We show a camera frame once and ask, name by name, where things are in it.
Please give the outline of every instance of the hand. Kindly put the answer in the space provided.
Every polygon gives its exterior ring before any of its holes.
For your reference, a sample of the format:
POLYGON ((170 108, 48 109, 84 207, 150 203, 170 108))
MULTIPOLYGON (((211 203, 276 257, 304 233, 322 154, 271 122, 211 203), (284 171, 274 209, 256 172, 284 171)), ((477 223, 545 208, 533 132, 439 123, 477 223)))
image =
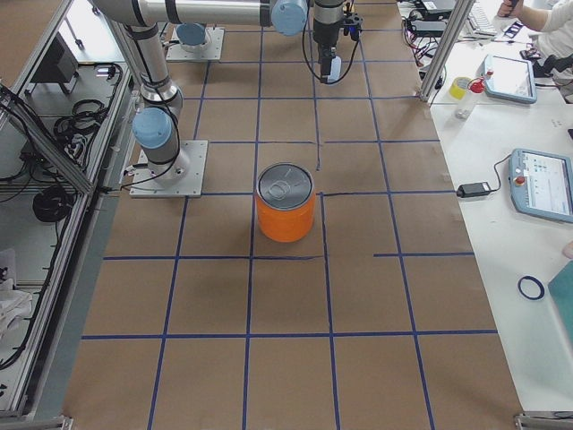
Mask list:
POLYGON ((498 10, 498 16, 518 18, 522 10, 523 0, 518 0, 515 7, 511 5, 511 0, 503 0, 503 3, 500 5, 500 9, 498 10))

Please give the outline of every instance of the tablet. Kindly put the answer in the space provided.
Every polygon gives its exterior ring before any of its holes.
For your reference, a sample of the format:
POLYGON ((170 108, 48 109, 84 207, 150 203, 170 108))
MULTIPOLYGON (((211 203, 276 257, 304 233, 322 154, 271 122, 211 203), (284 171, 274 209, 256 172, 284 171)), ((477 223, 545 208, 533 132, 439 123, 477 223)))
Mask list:
POLYGON ((488 95, 519 103, 537 101, 534 72, 529 61, 488 55, 482 63, 482 75, 489 70, 493 75, 485 80, 488 95))
POLYGON ((511 200, 519 212, 573 222, 572 180, 568 157, 516 149, 509 158, 511 200))

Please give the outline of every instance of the bottle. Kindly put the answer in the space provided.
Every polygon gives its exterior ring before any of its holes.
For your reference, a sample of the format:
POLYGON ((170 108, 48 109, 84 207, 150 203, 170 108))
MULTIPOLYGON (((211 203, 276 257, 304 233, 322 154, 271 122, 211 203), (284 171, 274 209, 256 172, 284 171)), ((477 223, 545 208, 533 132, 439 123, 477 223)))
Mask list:
POLYGON ((490 79, 492 74, 492 71, 488 71, 485 76, 474 79, 469 83, 466 94, 464 94, 464 97, 462 97, 456 106, 456 118, 467 119, 469 117, 474 110, 475 105, 479 101, 481 97, 480 95, 485 91, 485 84, 483 81, 490 79))

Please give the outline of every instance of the tape roll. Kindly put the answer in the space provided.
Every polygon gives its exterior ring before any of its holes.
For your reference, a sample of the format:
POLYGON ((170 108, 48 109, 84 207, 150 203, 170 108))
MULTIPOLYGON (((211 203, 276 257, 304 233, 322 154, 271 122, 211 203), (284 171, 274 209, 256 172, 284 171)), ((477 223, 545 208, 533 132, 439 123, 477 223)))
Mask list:
POLYGON ((471 81, 472 80, 470 78, 466 78, 465 76, 460 76, 454 79, 454 81, 451 83, 451 86, 449 87, 449 94, 451 97, 461 100, 462 97, 464 97, 464 94, 466 94, 467 85, 471 81))

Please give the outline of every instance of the silver can lid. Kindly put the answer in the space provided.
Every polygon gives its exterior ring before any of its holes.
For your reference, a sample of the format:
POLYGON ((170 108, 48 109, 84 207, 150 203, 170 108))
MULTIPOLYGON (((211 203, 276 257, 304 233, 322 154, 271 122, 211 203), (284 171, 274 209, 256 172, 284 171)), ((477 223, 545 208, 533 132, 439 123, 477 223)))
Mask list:
POLYGON ((313 191, 312 177, 290 163, 266 168, 259 176, 257 193, 274 209, 288 211, 305 204, 313 191))

